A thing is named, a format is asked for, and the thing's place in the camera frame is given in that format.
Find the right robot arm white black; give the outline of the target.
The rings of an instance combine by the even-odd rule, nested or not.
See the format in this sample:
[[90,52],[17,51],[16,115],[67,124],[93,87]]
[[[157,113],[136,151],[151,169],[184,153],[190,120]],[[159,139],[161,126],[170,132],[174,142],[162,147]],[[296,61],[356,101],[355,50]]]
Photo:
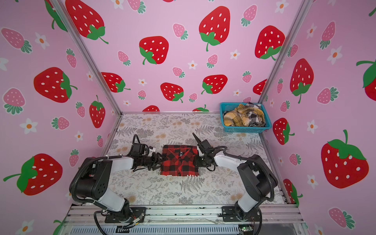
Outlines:
[[195,136],[199,156],[195,163],[198,167],[214,166],[228,168],[240,175],[246,193],[235,203],[234,216],[240,221],[250,219],[264,201],[275,199],[278,180],[264,160],[254,154],[242,157],[227,153],[226,146],[212,147],[207,140],[201,141]]

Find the red black plaid shirt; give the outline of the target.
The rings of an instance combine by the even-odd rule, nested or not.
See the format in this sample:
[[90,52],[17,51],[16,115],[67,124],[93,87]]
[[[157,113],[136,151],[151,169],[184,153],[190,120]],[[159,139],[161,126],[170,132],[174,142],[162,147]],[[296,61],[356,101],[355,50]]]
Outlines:
[[196,146],[165,145],[162,155],[166,158],[161,164],[161,175],[165,176],[199,176],[195,158]]

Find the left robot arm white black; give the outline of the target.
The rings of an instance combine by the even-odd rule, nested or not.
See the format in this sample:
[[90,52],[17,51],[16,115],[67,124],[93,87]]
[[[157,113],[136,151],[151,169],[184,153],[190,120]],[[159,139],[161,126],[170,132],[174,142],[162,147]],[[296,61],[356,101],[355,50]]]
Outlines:
[[112,173],[132,170],[138,167],[157,170],[167,158],[156,153],[145,144],[133,144],[126,155],[86,158],[74,179],[69,191],[77,203],[92,203],[113,215],[116,220],[126,222],[132,217],[129,200],[117,195],[109,188]]

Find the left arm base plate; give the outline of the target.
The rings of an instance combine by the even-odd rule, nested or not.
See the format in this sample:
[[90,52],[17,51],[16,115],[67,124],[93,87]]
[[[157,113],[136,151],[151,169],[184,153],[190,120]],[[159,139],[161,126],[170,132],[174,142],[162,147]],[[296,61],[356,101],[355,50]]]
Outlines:
[[105,223],[143,223],[146,215],[146,207],[130,207],[120,212],[109,211]]

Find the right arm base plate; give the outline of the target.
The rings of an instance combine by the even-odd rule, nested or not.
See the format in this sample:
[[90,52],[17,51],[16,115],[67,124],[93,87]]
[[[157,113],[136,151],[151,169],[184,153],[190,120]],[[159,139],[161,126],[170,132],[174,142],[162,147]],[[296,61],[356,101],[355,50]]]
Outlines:
[[222,217],[224,222],[260,222],[262,217],[259,208],[244,212],[238,206],[223,206],[221,211],[219,217]]

